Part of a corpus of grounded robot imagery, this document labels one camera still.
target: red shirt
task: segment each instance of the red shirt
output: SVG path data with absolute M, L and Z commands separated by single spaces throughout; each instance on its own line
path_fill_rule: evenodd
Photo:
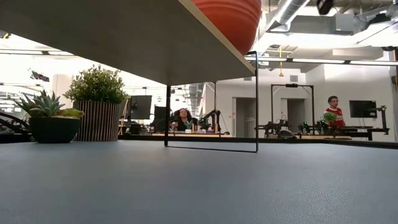
M 340 108 L 336 108 L 336 109 L 327 108 L 325 110 L 325 113 L 337 114 L 337 120 L 334 122 L 331 122 L 330 125 L 336 125 L 339 128 L 344 127 L 343 111 Z

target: wooden slat planter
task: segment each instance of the wooden slat planter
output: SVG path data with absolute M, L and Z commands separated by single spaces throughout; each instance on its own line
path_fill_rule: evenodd
M 117 141 L 119 104 L 100 101 L 76 101 L 73 108 L 83 111 L 75 141 Z

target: black planter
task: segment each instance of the black planter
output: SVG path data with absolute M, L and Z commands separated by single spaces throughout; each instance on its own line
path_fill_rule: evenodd
M 39 143 L 70 143 L 80 127 L 79 119 L 29 118 L 30 132 Z
M 75 101 L 73 108 L 83 111 L 75 141 L 117 141 L 119 104 L 100 101 Z

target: shelf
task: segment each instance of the shelf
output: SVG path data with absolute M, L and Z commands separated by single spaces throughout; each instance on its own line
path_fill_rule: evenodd
M 5 0 L 0 27 L 166 85 L 254 76 L 191 0 Z

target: person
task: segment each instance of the person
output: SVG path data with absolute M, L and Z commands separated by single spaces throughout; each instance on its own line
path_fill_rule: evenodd
M 198 120 L 192 118 L 191 112 L 185 108 L 181 108 L 174 112 L 174 116 L 177 117 L 178 121 L 172 124 L 173 131 L 185 131 L 190 122 L 192 122 L 192 125 L 198 124 Z
M 329 107 L 325 110 L 325 113 L 334 113 L 337 114 L 337 120 L 334 122 L 325 122 L 326 124 L 332 125 L 332 126 L 337 126 L 339 128 L 342 128 L 346 126 L 346 123 L 344 122 L 343 118 L 343 111 L 338 107 L 338 98 L 337 96 L 331 96 L 328 99 Z

